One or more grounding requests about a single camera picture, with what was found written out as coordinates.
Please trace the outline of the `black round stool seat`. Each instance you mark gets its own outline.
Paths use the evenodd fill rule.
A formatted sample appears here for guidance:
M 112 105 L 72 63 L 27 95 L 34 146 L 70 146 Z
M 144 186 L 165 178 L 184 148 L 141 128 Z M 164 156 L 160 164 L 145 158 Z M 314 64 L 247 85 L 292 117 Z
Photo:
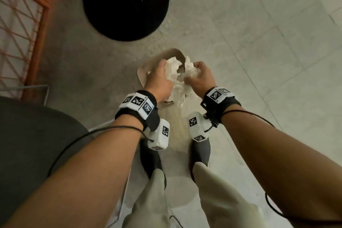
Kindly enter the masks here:
M 130 42 L 157 30 L 166 17 L 169 0 L 82 0 L 90 24 L 112 40 Z

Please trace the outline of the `person's black shoe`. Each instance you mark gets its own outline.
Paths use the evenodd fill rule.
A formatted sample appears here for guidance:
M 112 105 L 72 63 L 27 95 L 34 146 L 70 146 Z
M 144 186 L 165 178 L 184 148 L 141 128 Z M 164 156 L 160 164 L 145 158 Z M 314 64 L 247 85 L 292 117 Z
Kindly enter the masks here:
M 194 168 L 195 163 L 200 162 L 200 163 L 203 163 L 207 167 L 209 163 L 209 159 L 210 159 L 210 153 L 211 153 L 211 145 L 210 145 L 209 138 L 200 142 L 194 139 L 191 140 L 188 167 L 189 167 L 190 176 L 193 182 L 195 182 L 195 178 L 193 174 L 193 168 Z
M 152 178 L 153 171 L 159 169 L 164 174 L 164 190 L 167 186 L 167 179 L 162 169 L 161 159 L 158 151 L 152 150 L 148 147 L 148 140 L 145 138 L 139 141 L 139 154 L 141 165 L 148 176 L 148 179 Z

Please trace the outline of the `person's right black shoe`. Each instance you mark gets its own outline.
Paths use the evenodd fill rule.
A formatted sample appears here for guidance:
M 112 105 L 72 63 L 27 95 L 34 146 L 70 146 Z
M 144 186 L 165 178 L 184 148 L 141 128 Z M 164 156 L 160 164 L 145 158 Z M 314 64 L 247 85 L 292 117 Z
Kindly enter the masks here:
M 190 176 L 193 182 L 195 182 L 195 178 L 193 174 L 193 168 L 194 168 L 195 163 L 200 162 L 200 163 L 203 163 L 207 167 L 209 163 L 209 159 L 210 159 L 210 153 L 211 153 L 211 145 L 210 145 L 209 138 L 200 142 L 194 139 L 191 140 L 188 167 L 189 167 Z

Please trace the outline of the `person's right trouser leg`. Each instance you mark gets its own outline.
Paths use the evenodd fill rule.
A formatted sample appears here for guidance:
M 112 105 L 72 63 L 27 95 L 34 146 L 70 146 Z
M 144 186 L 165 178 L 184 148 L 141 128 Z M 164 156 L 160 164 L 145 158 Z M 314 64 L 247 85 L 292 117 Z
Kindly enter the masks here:
M 259 208 L 204 163 L 196 162 L 192 174 L 210 228 L 266 228 Z

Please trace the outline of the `grey chair seat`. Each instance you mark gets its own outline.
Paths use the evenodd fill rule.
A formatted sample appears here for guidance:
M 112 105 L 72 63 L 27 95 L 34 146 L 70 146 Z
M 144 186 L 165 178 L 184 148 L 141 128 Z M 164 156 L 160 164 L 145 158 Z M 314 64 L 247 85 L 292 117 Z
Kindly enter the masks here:
M 0 96 L 0 226 L 45 181 L 62 150 L 87 133 L 63 112 Z

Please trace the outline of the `white paper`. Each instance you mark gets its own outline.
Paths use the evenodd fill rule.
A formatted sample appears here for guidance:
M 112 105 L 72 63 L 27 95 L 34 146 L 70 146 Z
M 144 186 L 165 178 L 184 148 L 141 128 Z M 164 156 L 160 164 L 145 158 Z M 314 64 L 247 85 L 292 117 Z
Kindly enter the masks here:
M 186 56 L 184 63 L 177 60 L 176 57 L 168 59 L 165 64 L 165 77 L 173 83 L 168 102 L 173 102 L 182 108 L 186 97 L 194 93 L 192 88 L 185 84 L 184 79 L 187 77 L 197 78 L 199 74 L 200 69 L 194 66 L 188 56 Z

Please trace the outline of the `person's right forearm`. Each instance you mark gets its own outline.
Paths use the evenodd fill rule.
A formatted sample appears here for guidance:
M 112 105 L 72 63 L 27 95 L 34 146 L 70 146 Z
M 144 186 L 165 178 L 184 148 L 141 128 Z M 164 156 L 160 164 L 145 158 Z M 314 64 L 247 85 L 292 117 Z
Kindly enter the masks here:
M 342 227 L 342 166 L 239 105 L 221 121 L 270 199 L 294 225 Z

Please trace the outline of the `person's right hand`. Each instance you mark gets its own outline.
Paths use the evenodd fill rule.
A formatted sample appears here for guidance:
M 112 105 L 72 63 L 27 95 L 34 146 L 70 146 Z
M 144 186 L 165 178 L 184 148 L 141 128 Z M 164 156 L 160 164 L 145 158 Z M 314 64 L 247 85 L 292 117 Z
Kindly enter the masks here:
M 194 93 L 201 99 L 204 98 L 204 95 L 208 92 L 208 90 L 217 87 L 216 81 L 209 68 L 206 74 L 198 74 L 198 76 L 194 78 L 185 77 L 184 83 L 189 85 Z

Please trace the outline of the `beige waste bin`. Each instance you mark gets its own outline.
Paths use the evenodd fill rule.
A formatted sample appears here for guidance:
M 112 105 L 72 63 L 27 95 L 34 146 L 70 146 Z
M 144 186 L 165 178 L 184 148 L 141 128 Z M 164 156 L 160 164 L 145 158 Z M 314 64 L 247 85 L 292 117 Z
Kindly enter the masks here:
M 137 70 L 137 76 L 138 76 L 138 79 L 139 79 L 140 83 L 142 84 L 142 86 L 143 87 L 145 86 L 148 75 L 158 65 L 158 63 L 161 59 L 168 60 L 172 57 L 176 57 L 176 59 L 181 61 L 182 63 L 185 62 L 185 58 L 186 58 L 180 50 L 178 50 L 176 48 L 169 48 L 169 49 L 166 49 L 166 50 L 160 52 L 159 54 L 157 54 L 156 56 L 152 57 L 151 59 L 144 62 L 141 66 L 139 66 L 138 70 Z M 193 93 L 191 96 L 186 97 L 184 105 L 188 104 L 189 103 L 188 100 L 190 100 L 190 98 L 192 98 L 194 95 L 195 95 L 195 93 Z M 168 102 L 168 99 L 167 99 L 167 100 L 160 102 L 158 104 L 158 109 L 159 109 L 159 111 L 161 111 L 163 108 L 166 108 L 169 106 L 171 106 L 173 109 L 183 109 L 183 108 L 185 109 L 184 105 L 182 106 L 182 108 L 179 108 L 175 103 Z M 206 119 L 208 119 L 207 116 L 205 115 L 205 113 L 201 113 L 201 114 L 203 114 L 204 117 Z M 146 131 L 143 132 L 142 136 L 144 136 L 148 140 L 147 135 L 145 134 Z

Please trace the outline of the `person's left trouser leg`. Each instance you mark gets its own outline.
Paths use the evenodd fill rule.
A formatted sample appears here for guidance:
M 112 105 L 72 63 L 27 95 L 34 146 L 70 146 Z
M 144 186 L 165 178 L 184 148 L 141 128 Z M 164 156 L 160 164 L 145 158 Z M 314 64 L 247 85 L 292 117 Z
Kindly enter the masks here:
M 155 169 L 150 180 L 125 217 L 122 228 L 170 228 L 168 206 L 165 199 L 165 175 Z

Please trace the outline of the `person's left hand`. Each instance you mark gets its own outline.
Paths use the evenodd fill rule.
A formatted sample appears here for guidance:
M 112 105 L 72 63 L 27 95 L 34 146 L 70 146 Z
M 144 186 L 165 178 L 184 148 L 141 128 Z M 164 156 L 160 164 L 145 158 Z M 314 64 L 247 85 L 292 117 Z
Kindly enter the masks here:
M 155 68 L 148 75 L 143 90 L 150 92 L 159 103 L 167 100 L 170 97 L 173 86 L 173 82 L 166 78 L 165 73 L 156 72 Z

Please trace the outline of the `person's trouser leg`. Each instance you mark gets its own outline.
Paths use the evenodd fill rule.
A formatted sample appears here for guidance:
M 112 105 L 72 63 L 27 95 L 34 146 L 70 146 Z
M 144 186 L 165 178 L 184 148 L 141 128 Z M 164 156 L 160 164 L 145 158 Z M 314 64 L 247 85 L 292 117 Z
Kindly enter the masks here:
M 192 174 L 210 228 L 266 228 L 259 208 L 204 163 L 196 162 Z
M 165 199 L 165 175 L 155 169 L 150 180 L 125 217 L 122 228 L 170 228 L 168 206 Z

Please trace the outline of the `orange metal grid rack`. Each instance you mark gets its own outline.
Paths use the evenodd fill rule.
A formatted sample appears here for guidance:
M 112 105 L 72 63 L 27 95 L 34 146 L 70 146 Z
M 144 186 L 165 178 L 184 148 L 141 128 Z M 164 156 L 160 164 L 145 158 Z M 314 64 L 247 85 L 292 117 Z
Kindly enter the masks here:
M 0 96 L 31 100 L 55 0 L 0 0 Z

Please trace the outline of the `person's left black shoe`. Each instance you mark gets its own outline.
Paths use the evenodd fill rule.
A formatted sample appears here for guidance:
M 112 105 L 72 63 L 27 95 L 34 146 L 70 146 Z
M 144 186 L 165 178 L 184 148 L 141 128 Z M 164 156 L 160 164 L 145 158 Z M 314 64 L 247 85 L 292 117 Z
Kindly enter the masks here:
M 139 154 L 141 165 L 148 176 L 148 179 L 152 178 L 153 171 L 159 169 L 164 174 L 164 190 L 167 186 L 167 179 L 162 169 L 161 159 L 158 151 L 152 150 L 148 147 L 148 140 L 145 138 L 139 141 Z

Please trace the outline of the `person's left forearm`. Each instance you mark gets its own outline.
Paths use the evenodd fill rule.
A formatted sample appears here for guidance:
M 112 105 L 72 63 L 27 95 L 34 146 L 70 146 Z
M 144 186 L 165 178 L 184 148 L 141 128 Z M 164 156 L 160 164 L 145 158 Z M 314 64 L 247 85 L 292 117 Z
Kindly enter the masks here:
M 120 199 L 143 129 L 121 115 L 52 174 L 3 228 L 105 228 Z

